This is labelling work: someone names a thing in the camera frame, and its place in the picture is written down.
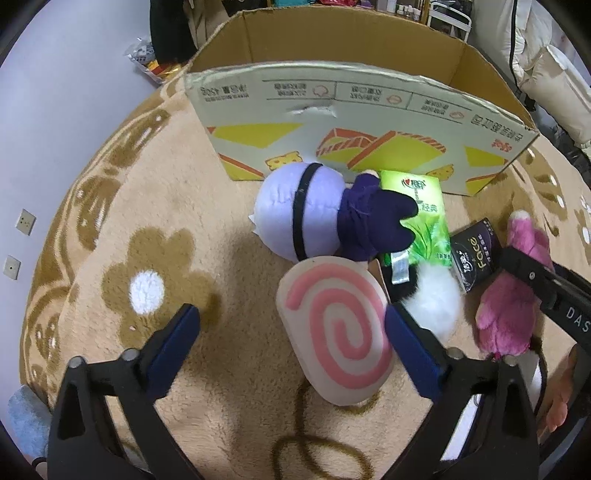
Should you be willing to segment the person's right hand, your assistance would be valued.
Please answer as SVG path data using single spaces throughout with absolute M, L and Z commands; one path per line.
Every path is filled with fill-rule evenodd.
M 562 426 L 568 415 L 568 404 L 574 389 L 574 370 L 577 364 L 577 346 L 574 346 L 568 356 L 566 368 L 563 371 L 552 403 L 546 414 L 546 426 L 550 433 Z

